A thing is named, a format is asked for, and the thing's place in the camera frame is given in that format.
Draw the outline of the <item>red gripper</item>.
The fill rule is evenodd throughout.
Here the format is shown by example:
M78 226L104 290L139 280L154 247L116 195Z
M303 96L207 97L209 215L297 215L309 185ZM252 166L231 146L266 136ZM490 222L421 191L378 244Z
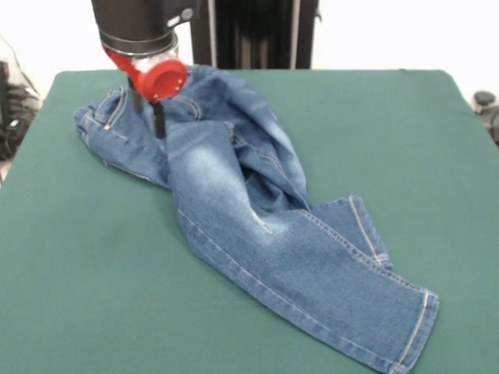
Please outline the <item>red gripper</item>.
M187 66L179 59L178 44L153 55L126 55L105 44L102 47L116 67L127 75L134 111L142 112L144 101L151 103L155 136L164 139L165 113L161 101L175 96L187 79Z

